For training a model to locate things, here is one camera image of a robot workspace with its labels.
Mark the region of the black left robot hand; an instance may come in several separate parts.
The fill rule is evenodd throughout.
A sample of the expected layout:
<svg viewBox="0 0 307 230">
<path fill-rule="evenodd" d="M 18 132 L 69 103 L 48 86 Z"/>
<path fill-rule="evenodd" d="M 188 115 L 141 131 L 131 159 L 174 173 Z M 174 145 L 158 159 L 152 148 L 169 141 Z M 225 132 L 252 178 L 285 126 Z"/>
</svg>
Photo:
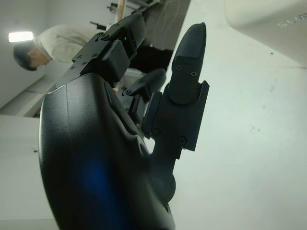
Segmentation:
<svg viewBox="0 0 307 230">
<path fill-rule="evenodd" d="M 39 162 L 61 230 L 173 230 L 175 161 L 194 151 L 209 84 L 206 25 L 184 34 L 166 82 L 156 69 L 114 92 L 146 36 L 139 14 L 95 34 L 46 94 Z"/>
</svg>

